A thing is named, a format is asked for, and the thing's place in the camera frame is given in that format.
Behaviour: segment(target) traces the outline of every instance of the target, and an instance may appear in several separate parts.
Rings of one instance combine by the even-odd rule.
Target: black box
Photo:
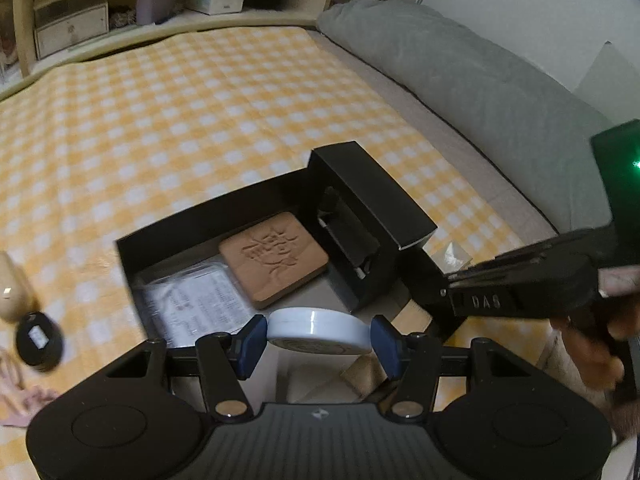
[[[436,225],[356,142],[312,151],[307,168],[243,187],[133,232],[116,245],[149,337],[158,333],[140,282],[219,253],[219,243],[291,211],[330,258],[330,282],[351,312],[389,290],[398,258],[421,250]]]

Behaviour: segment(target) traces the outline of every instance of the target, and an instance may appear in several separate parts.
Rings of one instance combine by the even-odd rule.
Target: white lid
[[[369,326],[357,317],[325,308],[294,306],[269,316],[270,343],[308,354],[358,355],[371,352]]]

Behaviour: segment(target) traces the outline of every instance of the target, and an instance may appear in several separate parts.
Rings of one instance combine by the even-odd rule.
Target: black round object
[[[39,372],[48,372],[62,359],[62,332],[45,314],[30,312],[18,323],[15,348],[25,364]]]
[[[599,479],[611,448],[607,420],[590,403],[528,379],[478,386],[435,429],[450,460],[484,480]]]
[[[26,435],[40,478],[152,480],[183,467],[198,413],[145,378],[92,376],[40,410]]]

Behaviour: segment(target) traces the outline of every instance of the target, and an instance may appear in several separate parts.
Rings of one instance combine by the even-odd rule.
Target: checkered fabric
[[[520,241],[371,88],[300,28],[182,34],[70,64],[0,104],[0,247],[23,266],[65,352],[27,384],[60,392],[143,339],[114,240],[357,140],[476,260]],[[535,362],[544,323],[470,320]],[[0,321],[0,345],[14,328]],[[0,480],[36,474],[24,430],[0,428]]]

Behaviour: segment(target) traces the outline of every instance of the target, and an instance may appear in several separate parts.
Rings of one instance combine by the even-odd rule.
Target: bed
[[[24,370],[26,383],[60,392],[144,339],[114,240],[301,168],[315,146],[357,140],[438,225],[429,253],[455,240],[481,261],[554,234],[407,90],[297,27],[182,34],[58,67],[2,102],[0,124],[0,247],[65,334],[62,364]],[[549,334],[546,322],[470,319],[451,343],[484,335],[535,363]],[[0,346],[12,337],[0,325]],[[458,393],[441,388],[441,405]],[[0,465],[0,480],[37,478],[24,430],[0,428]]]

